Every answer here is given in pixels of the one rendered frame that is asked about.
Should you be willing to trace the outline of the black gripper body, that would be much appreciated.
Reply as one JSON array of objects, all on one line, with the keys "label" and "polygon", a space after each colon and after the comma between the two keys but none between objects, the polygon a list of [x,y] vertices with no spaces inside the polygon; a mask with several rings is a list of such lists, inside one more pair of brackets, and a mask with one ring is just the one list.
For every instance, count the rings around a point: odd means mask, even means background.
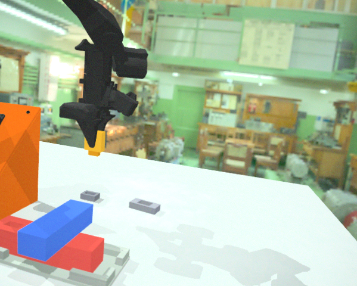
[{"label": "black gripper body", "polygon": [[[83,74],[83,98],[78,102],[65,102],[59,107],[59,117],[71,120],[90,121],[99,119],[101,115],[109,115],[109,110],[117,110],[109,103],[109,107],[101,106],[104,94],[111,81],[111,76]],[[121,113],[119,110],[117,110]]]}]

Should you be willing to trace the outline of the blue rectangular block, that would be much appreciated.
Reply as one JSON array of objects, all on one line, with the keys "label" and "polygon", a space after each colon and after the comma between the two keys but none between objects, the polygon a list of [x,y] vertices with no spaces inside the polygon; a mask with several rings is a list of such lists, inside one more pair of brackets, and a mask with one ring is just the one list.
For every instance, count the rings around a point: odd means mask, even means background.
[{"label": "blue rectangular block", "polygon": [[17,253],[46,262],[92,223],[93,204],[69,200],[17,231]]}]

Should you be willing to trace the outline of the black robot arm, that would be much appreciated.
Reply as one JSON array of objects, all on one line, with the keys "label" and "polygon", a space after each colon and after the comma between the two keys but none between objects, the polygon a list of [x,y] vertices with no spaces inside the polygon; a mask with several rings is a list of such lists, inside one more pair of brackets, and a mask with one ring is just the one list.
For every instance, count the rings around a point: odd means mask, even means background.
[{"label": "black robot arm", "polygon": [[[147,74],[148,52],[142,48],[123,45],[123,32],[114,15],[95,0],[62,0],[78,17],[88,36],[75,47],[85,52],[84,74],[111,76],[113,69],[118,77],[143,79]],[[101,106],[112,107],[130,116],[138,106],[136,94],[122,93],[118,84],[107,87]]]}]

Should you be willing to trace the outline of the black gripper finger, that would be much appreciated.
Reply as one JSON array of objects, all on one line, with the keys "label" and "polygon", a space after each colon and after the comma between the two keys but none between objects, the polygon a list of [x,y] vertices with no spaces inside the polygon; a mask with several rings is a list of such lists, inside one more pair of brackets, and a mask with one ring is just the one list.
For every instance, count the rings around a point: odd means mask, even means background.
[{"label": "black gripper finger", "polygon": [[98,125],[98,130],[104,131],[108,121],[110,121],[115,116],[116,115],[114,115],[114,114],[109,114],[109,115],[101,115],[100,114],[100,117],[105,118],[105,119]]},{"label": "black gripper finger", "polygon": [[105,118],[94,119],[90,121],[83,121],[83,120],[76,120],[86,138],[88,146],[90,148],[95,147],[95,142],[97,138],[98,132],[98,125],[104,120]]}]

